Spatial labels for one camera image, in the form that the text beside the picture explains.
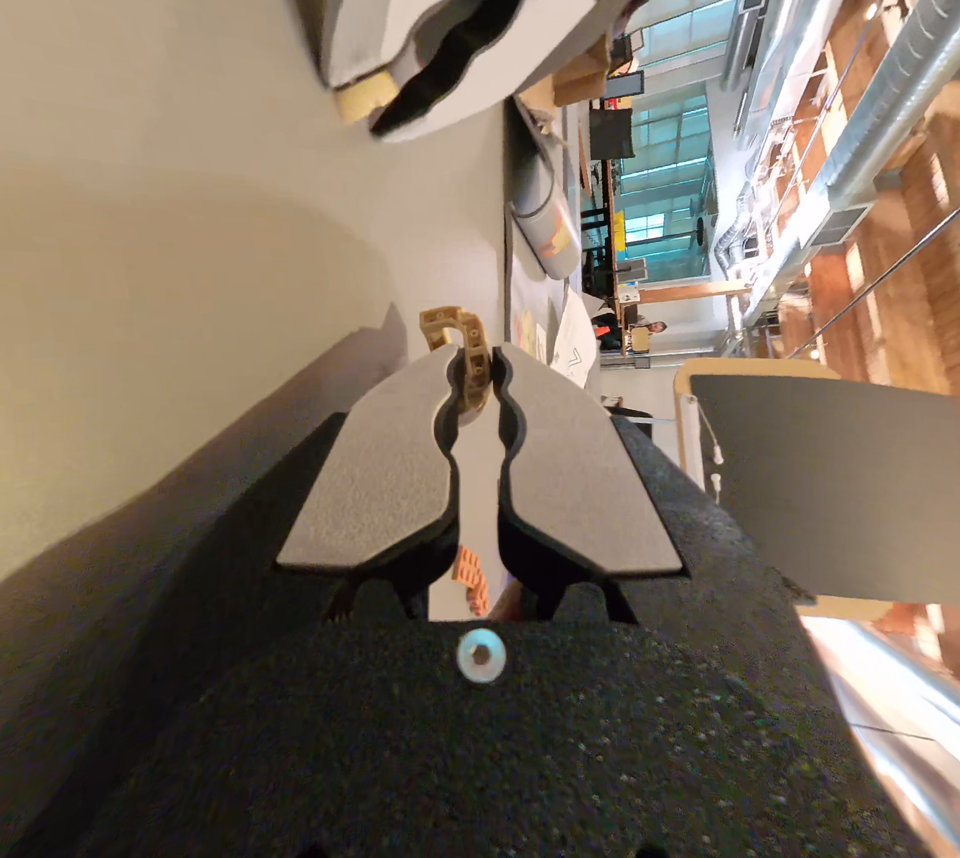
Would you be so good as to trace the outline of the white metal bracket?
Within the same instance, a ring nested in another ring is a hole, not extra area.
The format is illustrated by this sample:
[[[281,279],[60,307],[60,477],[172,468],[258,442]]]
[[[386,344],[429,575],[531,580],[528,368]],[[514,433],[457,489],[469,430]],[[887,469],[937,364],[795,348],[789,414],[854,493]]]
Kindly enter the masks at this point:
[[[679,466],[690,480],[720,504],[724,455],[699,400],[690,393],[677,395],[676,427]]]

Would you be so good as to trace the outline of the grey instruction booklet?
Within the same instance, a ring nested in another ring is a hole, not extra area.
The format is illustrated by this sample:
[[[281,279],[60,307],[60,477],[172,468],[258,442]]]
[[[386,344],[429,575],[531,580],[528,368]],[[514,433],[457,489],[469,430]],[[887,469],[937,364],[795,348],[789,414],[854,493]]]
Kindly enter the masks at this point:
[[[579,177],[570,151],[520,96],[504,104],[505,336],[550,364],[565,300],[580,288]]]

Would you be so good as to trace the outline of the black computer monitor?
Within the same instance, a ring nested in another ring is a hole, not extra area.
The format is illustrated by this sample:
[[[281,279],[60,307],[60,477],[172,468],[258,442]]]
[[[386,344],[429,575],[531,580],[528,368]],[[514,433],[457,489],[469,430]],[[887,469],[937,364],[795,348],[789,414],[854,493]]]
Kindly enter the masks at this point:
[[[631,108],[591,108],[589,149],[593,161],[616,161],[634,156]]]

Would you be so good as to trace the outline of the torn cardboard box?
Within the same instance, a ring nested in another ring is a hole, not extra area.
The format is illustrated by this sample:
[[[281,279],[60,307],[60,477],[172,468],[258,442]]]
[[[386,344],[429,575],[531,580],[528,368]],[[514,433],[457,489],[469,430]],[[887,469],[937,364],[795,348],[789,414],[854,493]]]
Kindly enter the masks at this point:
[[[557,72],[520,92],[519,102],[531,114],[552,120],[562,107],[602,97],[612,66],[611,49],[612,37],[602,35]]]

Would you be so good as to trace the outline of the tan curved brick assembly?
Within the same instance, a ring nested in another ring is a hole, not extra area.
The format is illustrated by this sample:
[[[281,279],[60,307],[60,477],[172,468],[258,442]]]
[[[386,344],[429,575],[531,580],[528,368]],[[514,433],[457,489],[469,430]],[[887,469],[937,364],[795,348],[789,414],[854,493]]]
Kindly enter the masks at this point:
[[[469,423],[482,413],[491,393],[492,361],[481,318],[460,306],[446,305],[419,314],[418,325],[430,351],[446,345],[462,348],[460,417]]]

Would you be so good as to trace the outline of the wooden table with black legs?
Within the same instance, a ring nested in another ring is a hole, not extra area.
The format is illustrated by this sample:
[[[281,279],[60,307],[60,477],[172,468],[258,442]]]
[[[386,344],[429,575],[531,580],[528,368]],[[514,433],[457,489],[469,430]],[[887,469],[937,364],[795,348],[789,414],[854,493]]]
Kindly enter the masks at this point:
[[[628,110],[591,107],[586,150],[588,203],[582,205],[582,289],[606,301],[617,291],[618,254],[623,250],[619,207],[622,165],[632,154]]]

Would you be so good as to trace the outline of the white printed paper bag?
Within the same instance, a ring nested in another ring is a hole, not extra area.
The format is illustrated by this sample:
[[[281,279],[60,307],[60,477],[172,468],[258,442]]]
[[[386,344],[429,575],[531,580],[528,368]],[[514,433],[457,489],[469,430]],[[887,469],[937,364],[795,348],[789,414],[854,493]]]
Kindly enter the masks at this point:
[[[604,302],[569,288],[565,294],[550,368],[585,389],[597,358],[594,316],[606,309]]]

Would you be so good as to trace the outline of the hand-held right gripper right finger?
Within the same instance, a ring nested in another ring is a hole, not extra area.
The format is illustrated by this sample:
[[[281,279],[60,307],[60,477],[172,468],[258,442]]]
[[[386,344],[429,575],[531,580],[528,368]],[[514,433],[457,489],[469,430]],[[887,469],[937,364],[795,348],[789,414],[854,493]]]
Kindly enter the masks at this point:
[[[685,563],[628,444],[629,421],[519,347],[491,363],[504,457],[498,551],[542,621],[570,589],[596,590],[611,622],[636,622],[623,583],[675,578]]]

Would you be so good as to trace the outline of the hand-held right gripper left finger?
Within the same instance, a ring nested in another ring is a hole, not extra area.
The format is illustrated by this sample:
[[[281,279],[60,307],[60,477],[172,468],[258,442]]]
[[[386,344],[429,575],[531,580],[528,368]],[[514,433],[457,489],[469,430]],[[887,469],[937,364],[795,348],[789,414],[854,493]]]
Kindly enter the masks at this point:
[[[276,565],[341,579],[355,600],[390,584],[406,616],[459,547],[461,348],[445,345],[369,390],[343,417]]]

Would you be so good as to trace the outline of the black floor lamp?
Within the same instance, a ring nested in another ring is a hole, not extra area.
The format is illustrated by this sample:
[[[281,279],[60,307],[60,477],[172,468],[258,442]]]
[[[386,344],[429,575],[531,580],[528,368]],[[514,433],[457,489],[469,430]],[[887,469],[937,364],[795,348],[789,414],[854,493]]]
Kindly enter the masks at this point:
[[[625,227],[625,240],[617,246],[617,249],[622,252],[630,252],[631,249],[661,245],[672,241],[686,241],[695,247],[704,245],[706,224],[702,216],[694,219],[690,228],[666,234],[664,233],[664,223],[653,222],[654,217],[660,219],[666,216],[649,216],[642,224],[635,223],[630,227]]]

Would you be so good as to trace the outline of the person's right hand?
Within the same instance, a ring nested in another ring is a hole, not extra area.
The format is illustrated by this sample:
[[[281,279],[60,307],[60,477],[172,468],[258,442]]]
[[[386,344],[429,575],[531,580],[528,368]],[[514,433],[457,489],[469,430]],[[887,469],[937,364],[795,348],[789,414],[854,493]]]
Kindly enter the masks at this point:
[[[539,597],[518,578],[509,575],[506,586],[488,613],[495,623],[535,622],[540,620]]]

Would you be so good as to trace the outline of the grey desk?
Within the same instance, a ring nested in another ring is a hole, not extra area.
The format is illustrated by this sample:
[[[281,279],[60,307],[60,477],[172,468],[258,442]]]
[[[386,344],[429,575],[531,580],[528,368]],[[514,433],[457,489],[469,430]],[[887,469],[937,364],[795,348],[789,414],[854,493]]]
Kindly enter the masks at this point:
[[[318,620],[274,567],[321,425],[505,337],[503,111],[342,124],[319,0],[2,0],[2,856],[70,856],[154,735]]]

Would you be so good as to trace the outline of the small tan arch brick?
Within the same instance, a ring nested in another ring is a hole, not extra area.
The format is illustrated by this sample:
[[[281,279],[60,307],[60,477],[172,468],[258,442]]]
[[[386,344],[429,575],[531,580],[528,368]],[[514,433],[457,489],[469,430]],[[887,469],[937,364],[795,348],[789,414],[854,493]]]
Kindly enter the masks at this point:
[[[342,122],[354,124],[389,106],[399,93],[391,72],[383,69],[335,89],[333,96]]]

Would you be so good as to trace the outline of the black board with wooden rim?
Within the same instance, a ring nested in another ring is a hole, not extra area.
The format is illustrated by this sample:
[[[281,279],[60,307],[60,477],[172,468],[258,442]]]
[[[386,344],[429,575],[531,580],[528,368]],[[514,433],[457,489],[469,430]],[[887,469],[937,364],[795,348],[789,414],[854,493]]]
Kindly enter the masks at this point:
[[[719,440],[720,506],[806,617],[958,606],[958,399],[812,361],[698,358],[674,379]]]

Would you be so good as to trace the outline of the reddish brown six-stud plate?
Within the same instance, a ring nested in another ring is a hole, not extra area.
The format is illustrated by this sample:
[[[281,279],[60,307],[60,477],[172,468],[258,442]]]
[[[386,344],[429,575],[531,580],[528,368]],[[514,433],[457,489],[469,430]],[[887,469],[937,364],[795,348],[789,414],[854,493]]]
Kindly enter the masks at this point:
[[[464,545],[457,549],[450,577],[471,592],[479,592],[480,589],[488,587],[478,554]]]

